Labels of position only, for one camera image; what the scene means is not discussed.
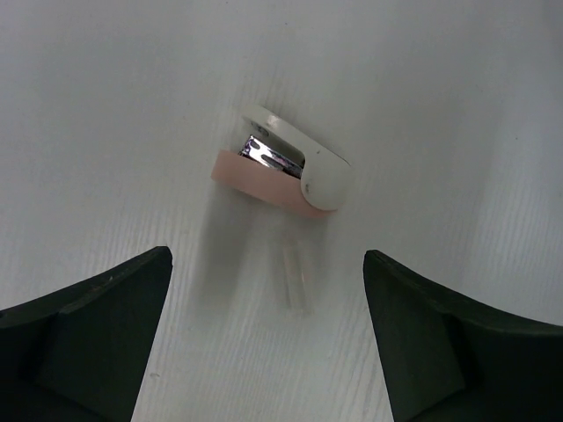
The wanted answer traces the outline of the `clear pen cap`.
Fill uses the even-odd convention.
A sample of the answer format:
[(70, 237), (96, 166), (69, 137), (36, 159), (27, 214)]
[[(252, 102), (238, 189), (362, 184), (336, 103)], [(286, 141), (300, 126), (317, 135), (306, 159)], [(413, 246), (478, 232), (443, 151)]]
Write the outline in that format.
[(312, 255), (307, 245), (294, 236), (284, 236), (280, 242), (281, 275), (288, 308), (306, 316), (312, 312)]

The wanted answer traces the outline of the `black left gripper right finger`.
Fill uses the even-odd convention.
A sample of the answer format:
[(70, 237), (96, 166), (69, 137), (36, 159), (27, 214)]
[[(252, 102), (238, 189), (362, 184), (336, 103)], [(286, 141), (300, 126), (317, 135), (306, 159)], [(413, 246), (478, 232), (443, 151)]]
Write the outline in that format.
[(562, 328), (367, 251), (363, 279), (396, 421), (560, 421)]

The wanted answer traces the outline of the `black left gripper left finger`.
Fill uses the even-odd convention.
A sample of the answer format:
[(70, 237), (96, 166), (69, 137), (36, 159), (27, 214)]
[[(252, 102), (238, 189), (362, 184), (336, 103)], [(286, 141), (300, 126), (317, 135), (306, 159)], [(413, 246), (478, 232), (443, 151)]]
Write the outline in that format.
[(172, 277), (166, 246), (1, 312), (3, 421), (129, 421)]

